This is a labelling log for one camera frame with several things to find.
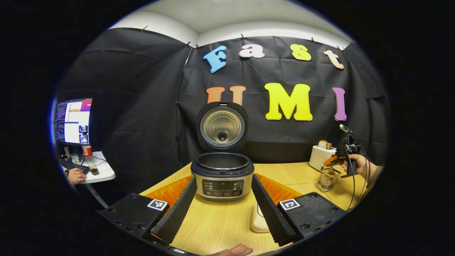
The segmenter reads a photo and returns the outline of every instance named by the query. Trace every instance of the ceiling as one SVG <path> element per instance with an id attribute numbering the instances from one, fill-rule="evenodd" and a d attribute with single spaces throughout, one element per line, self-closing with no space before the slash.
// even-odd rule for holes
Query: ceiling
<path id="1" fill-rule="evenodd" d="M 250 21 L 285 21 L 319 28 L 351 39 L 311 11 L 286 0 L 160 0 L 138 11 L 172 18 L 198 34 Z"/>

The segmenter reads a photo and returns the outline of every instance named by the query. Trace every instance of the keyboard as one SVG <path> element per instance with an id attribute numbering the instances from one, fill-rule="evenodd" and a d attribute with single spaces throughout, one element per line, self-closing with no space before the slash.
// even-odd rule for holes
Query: keyboard
<path id="1" fill-rule="evenodd" d="M 60 164 L 68 170 L 73 169 L 73 168 L 79 168 L 84 174 L 87 174 L 90 171 L 88 166 L 71 163 L 64 159 L 60 160 Z"/>

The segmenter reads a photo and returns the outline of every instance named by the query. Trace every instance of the person's hand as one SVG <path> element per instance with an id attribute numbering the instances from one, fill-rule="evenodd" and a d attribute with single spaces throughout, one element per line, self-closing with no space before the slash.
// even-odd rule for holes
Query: person's hand
<path id="1" fill-rule="evenodd" d="M 226 249 L 224 251 L 216 252 L 205 256 L 245 256 L 253 252 L 252 248 L 246 245 L 239 244 L 232 249 Z"/>
<path id="2" fill-rule="evenodd" d="M 369 175 L 368 179 L 373 175 L 373 173 L 375 172 L 376 168 L 378 167 L 377 165 L 375 165 L 372 162 L 366 163 L 366 158 L 363 155 L 350 154 L 349 158 L 352 159 L 351 162 L 352 161 L 356 161 L 357 162 L 357 173 L 360 174 L 364 179 L 367 179 L 366 178 L 367 165 L 371 166 L 371 170 L 369 169 L 369 173 L 368 173 L 368 175 Z M 344 162 L 343 162 L 343 165 L 342 165 L 342 167 L 343 167 L 345 172 L 348 172 L 348 164 L 349 164 L 349 160 L 345 159 Z"/>
<path id="3" fill-rule="evenodd" d="M 73 186 L 79 184 L 80 182 L 86 179 L 87 176 L 79 168 L 73 168 L 68 172 L 68 181 Z"/>

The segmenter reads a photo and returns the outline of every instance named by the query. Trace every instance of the white desk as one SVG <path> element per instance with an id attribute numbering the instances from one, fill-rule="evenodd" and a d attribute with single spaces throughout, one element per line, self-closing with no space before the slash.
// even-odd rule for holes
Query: white desk
<path id="1" fill-rule="evenodd" d="M 87 179 L 85 181 L 80 182 L 79 184 L 85 184 L 85 186 L 88 188 L 90 193 L 100 202 L 101 205 L 104 206 L 104 208 L 108 209 L 109 205 L 100 197 L 100 195 L 96 192 L 96 190 L 92 187 L 90 183 L 96 183 L 96 182 L 102 182 L 106 180 L 110 180 L 115 178 L 115 173 L 114 170 L 111 168 L 111 166 L 106 162 L 106 158 L 104 157 L 103 153 L 101 151 L 96 151 L 93 152 L 93 156 L 96 157 L 94 158 L 95 160 L 95 165 L 98 168 L 98 175 L 93 175 L 91 172 L 88 172 Z"/>

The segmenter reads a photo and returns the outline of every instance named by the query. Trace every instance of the monitor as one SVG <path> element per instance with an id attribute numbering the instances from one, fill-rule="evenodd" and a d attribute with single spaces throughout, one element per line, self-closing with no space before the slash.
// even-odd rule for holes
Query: monitor
<path id="1" fill-rule="evenodd" d="M 58 143 L 80 146 L 89 144 L 89 116 L 92 98 L 57 103 L 55 137 Z"/>

